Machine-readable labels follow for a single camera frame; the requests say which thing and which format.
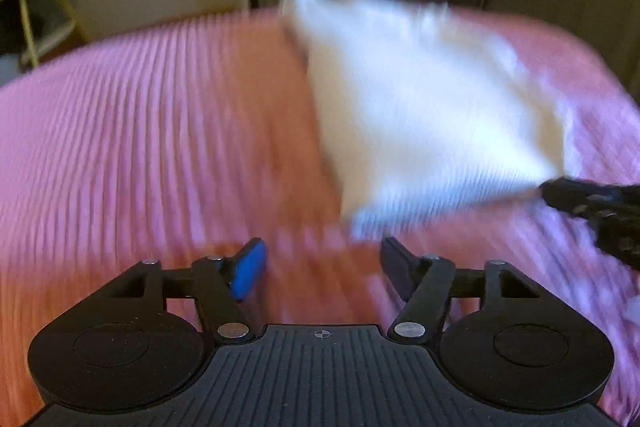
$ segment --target white cloth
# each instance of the white cloth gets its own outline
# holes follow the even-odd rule
[[[441,7],[283,0],[354,231],[572,174],[567,119],[502,38]]]

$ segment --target black gripper pad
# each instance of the black gripper pad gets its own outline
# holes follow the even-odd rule
[[[527,415],[479,403],[429,351],[376,326],[268,326],[220,348],[201,377],[149,409],[97,415],[51,405],[30,427],[604,427],[593,405]]]

